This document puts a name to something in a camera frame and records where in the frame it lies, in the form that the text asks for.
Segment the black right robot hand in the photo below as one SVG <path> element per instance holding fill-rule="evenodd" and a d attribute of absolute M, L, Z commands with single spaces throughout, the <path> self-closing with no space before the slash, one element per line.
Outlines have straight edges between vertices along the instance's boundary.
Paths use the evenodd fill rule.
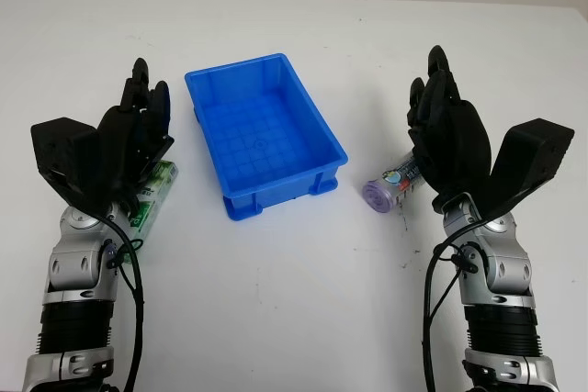
<path fill-rule="evenodd" d="M 491 146 L 473 104 L 460 97 L 447 56 L 439 45 L 428 54 L 428 79 L 417 77 L 407 113 L 413 157 L 424 180 L 437 192 L 440 213 L 453 198 L 472 194 L 491 171 Z"/>

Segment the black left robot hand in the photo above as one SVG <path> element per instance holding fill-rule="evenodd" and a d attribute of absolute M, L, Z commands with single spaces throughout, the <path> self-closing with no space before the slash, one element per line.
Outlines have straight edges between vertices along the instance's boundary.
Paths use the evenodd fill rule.
<path fill-rule="evenodd" d="M 132 216 L 139 211 L 137 193 L 174 143 L 168 134 L 170 119 L 167 83 L 160 81 L 151 89 L 147 62 L 137 59 L 120 104 L 105 113 L 97 129 L 104 148 L 101 177 L 107 198 Z"/>

